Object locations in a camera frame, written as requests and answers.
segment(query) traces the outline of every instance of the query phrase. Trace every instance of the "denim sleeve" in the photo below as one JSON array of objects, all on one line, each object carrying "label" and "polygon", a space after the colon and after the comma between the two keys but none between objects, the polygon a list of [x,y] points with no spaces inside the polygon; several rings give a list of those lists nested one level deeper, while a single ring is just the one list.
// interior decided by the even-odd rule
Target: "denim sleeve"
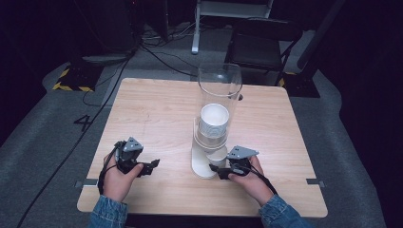
[{"label": "denim sleeve", "polygon": [[288,205],[281,197],[274,195],[260,209],[261,222],[265,228],[279,227],[313,227],[308,221],[302,218],[299,213]]},{"label": "denim sleeve", "polygon": [[125,227],[126,217],[127,205],[125,203],[101,195],[90,215],[88,228]]}]

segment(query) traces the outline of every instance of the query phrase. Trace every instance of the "wooden table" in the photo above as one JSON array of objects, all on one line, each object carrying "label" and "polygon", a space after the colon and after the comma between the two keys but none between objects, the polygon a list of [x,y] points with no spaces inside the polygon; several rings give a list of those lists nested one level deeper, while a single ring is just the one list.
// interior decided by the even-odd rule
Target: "wooden table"
[{"label": "wooden table", "polygon": [[[161,159],[151,176],[137,178],[125,198],[129,213],[257,217],[259,205],[236,183],[198,178],[191,168],[193,120],[199,86],[195,82],[122,80],[87,178],[98,179],[103,158],[117,141],[132,136],[144,146],[139,162]],[[259,151],[264,174],[302,216],[327,215],[304,141],[283,88],[244,85],[227,147]],[[83,188],[77,207],[92,211],[97,187]]]}]

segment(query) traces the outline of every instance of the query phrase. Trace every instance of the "dark background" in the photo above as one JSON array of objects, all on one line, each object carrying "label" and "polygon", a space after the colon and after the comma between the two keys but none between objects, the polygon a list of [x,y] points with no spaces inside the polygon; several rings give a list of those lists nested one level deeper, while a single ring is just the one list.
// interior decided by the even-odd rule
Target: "dark background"
[{"label": "dark background", "polygon": [[[77,4],[94,26],[90,2]],[[275,1],[271,17],[318,29],[334,2]],[[169,25],[193,22],[195,5],[168,0]],[[402,10],[392,0],[346,1],[311,59],[341,93],[340,119],[377,189],[388,227],[403,226]],[[0,48],[0,144],[45,95],[47,73],[71,58],[106,52],[72,1],[2,1]]]}]

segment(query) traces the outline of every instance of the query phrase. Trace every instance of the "hand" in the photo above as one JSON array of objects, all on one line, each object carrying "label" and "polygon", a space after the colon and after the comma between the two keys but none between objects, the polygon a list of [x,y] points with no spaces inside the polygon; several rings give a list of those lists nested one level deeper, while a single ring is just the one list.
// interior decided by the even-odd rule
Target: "hand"
[{"label": "hand", "polygon": [[[250,158],[250,162],[252,166],[254,166],[262,175],[264,175],[258,157],[252,156]],[[260,206],[266,204],[266,202],[274,196],[273,192],[266,185],[266,183],[264,183],[263,180],[252,172],[249,172],[244,177],[236,174],[229,174],[228,178],[231,181],[240,184],[243,189],[259,203]]]},{"label": "hand", "polygon": [[[107,168],[116,165],[115,158],[109,161]],[[130,172],[127,174],[122,173],[117,167],[113,167],[106,172],[104,180],[104,196],[112,200],[122,202],[127,196],[130,190],[131,183],[140,174],[143,169],[143,164],[138,163]]]}]

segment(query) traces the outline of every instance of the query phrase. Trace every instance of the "person's left hand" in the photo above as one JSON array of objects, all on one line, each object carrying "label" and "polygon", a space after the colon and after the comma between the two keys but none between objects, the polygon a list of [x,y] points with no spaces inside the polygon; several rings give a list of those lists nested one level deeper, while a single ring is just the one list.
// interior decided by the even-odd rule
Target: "person's left hand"
[{"label": "person's left hand", "polygon": [[[107,168],[116,165],[115,158],[112,158]],[[138,163],[127,174],[122,173],[117,167],[113,167],[106,172],[104,180],[104,196],[112,200],[122,202],[130,190],[131,183],[136,179],[143,169],[143,164]]]}]

